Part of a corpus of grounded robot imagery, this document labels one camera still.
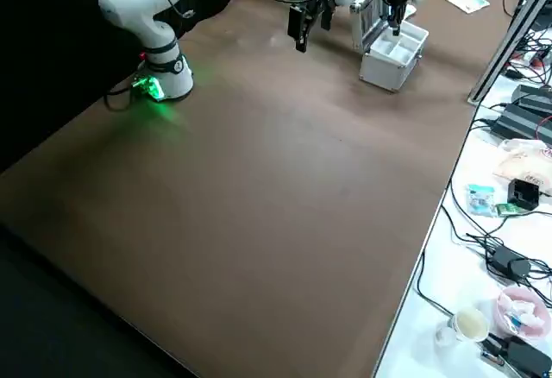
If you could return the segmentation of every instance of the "power adapter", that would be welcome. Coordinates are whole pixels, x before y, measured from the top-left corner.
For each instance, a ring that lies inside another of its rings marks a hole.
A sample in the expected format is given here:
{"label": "power adapter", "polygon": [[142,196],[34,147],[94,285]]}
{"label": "power adapter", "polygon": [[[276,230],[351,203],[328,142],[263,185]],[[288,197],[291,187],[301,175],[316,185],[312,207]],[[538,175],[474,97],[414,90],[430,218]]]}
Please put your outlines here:
{"label": "power adapter", "polygon": [[531,264],[525,257],[505,246],[496,248],[489,264],[497,272],[512,281],[525,279],[531,270]]}

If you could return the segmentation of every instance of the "white table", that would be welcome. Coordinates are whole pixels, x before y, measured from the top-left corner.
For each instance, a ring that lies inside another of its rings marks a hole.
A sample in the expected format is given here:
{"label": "white table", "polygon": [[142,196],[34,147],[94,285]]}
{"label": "white table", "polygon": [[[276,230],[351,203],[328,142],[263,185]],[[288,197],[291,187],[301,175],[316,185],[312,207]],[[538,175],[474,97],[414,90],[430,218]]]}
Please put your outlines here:
{"label": "white table", "polygon": [[[500,81],[483,105],[490,106],[506,102],[516,86]],[[498,113],[481,107],[477,117],[496,117]],[[489,185],[496,188],[495,199],[506,202],[507,180],[492,174],[501,156],[497,148],[498,139],[484,130],[475,130],[467,138],[461,151],[458,166],[453,177],[455,195],[466,209],[465,187],[467,184]],[[550,198],[541,201],[539,211],[552,212]],[[460,214],[452,202],[449,190],[443,195],[442,204],[455,222],[459,234],[476,234],[474,227]],[[476,217],[486,230],[496,228],[501,219]],[[552,265],[552,217],[533,215],[511,218],[497,235],[505,245],[532,258],[539,258]],[[477,306],[492,320],[490,304],[499,296],[504,286],[500,285],[486,271],[484,260],[465,243],[455,239],[451,225],[439,208],[430,227],[425,244],[425,270],[421,288],[423,293],[451,312],[462,307]],[[447,317],[423,300],[415,291],[420,269],[419,259],[405,292],[390,335],[383,349],[382,357],[373,376],[376,378],[405,377],[447,377],[479,378],[502,377],[500,372],[480,360],[480,349],[469,343],[462,343],[453,349],[440,350],[434,345],[437,326]],[[534,283],[550,295],[552,285],[546,280]],[[552,334],[547,340],[535,345],[552,356]]]}

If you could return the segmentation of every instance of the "brown tabletop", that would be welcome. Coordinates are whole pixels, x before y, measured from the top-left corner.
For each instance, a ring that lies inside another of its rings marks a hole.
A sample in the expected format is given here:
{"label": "brown tabletop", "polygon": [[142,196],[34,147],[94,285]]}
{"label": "brown tabletop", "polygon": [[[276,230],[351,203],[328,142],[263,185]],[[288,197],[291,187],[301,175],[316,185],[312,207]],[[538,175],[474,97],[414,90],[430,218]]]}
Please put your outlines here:
{"label": "brown tabletop", "polygon": [[390,94],[346,10],[300,54],[286,6],[235,0],[182,41],[187,100],[90,107],[0,176],[0,219],[202,376],[367,376],[509,22],[488,1],[422,3]]}

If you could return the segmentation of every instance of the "white plastic box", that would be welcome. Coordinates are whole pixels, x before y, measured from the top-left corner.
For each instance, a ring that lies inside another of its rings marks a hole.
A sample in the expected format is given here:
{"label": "white plastic box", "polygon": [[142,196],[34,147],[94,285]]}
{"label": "white plastic box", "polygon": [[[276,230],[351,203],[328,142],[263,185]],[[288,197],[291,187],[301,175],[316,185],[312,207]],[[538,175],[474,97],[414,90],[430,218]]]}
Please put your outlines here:
{"label": "white plastic box", "polygon": [[399,36],[385,29],[362,57],[361,80],[398,91],[421,58],[429,32],[403,22]]}

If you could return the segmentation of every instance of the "black curtain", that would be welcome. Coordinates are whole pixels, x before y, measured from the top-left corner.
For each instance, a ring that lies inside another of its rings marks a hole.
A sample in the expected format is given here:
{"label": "black curtain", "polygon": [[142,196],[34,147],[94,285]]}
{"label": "black curtain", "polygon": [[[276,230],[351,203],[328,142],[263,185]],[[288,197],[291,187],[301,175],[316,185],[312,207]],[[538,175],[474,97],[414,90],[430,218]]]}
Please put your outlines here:
{"label": "black curtain", "polygon": [[[0,173],[129,76],[141,51],[133,35],[102,18],[97,0],[3,1]],[[196,15],[181,34],[230,0],[185,1]]]}

